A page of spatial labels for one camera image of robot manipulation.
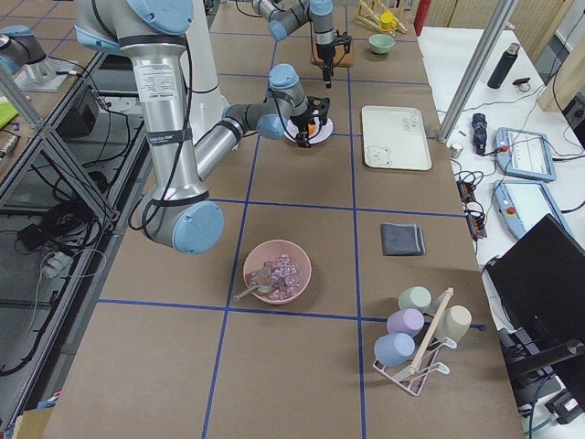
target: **green object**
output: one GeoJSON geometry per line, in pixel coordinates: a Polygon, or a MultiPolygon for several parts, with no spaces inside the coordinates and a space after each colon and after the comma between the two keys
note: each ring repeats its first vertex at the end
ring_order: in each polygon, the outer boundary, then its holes
{"type": "Polygon", "coordinates": [[[0,128],[4,128],[18,116],[18,110],[8,101],[0,101],[0,128]]]}
{"type": "Polygon", "coordinates": [[[369,38],[369,48],[372,52],[383,55],[394,47],[394,38],[390,35],[376,34],[369,38]]]}

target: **computer monitor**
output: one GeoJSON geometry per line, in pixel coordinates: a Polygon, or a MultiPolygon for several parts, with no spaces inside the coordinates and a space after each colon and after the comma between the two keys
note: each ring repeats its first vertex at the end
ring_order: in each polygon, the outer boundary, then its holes
{"type": "MultiPolygon", "coordinates": [[[[502,258],[486,267],[516,328],[540,350],[572,339],[585,342],[585,251],[547,215],[502,258]]],[[[585,407],[585,356],[553,366],[585,407]]]]}

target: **gray cloth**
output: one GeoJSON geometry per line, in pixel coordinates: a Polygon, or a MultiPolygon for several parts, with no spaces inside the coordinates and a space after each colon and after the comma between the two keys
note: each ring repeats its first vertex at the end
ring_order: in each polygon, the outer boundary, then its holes
{"type": "Polygon", "coordinates": [[[422,229],[417,224],[380,225],[384,256],[421,256],[424,254],[422,229]]]}

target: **pink bowl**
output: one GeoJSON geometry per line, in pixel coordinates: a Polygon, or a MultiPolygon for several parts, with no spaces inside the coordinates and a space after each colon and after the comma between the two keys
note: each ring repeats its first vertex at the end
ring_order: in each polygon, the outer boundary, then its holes
{"type": "Polygon", "coordinates": [[[272,240],[266,241],[257,246],[250,252],[246,261],[244,262],[243,274],[244,282],[248,285],[248,274],[259,270],[264,266],[266,261],[274,261],[282,254],[288,254],[291,257],[291,261],[299,266],[299,270],[303,274],[303,285],[299,288],[299,292],[287,299],[283,300],[270,300],[265,295],[254,294],[262,302],[271,305],[282,305],[288,304],[289,302],[296,299],[303,293],[309,281],[311,280],[311,260],[307,253],[294,242],[283,241],[283,240],[272,240]]]}

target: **black bottle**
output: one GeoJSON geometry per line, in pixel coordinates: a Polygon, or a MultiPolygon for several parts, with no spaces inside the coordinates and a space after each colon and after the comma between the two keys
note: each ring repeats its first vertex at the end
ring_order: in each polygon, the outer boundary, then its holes
{"type": "Polygon", "coordinates": [[[502,54],[502,58],[500,58],[497,66],[495,66],[494,73],[492,73],[490,80],[487,82],[489,88],[500,88],[508,72],[512,69],[512,64],[514,64],[514,61],[518,58],[518,50],[520,50],[520,45],[512,43],[508,50],[502,54]]]}

